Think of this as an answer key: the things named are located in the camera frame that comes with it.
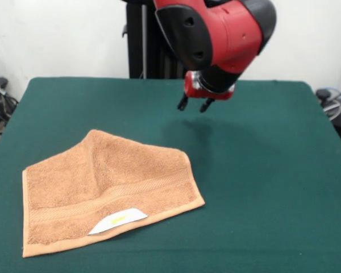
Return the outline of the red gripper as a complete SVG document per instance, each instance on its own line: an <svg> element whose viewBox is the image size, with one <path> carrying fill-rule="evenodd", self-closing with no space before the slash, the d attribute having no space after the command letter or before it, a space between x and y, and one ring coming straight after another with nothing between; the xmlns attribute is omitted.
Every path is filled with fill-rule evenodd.
<svg viewBox="0 0 341 273"><path fill-rule="evenodd" d="M188 105L189 98L207 98L201 105L200 112L204 113L214 100L228 100L232 97L235 90L235 84L231 85L223 93L215 93L208 90L201 83L200 71L187 71L185 75L184 94L177 105L179 111L184 111Z"/></svg>

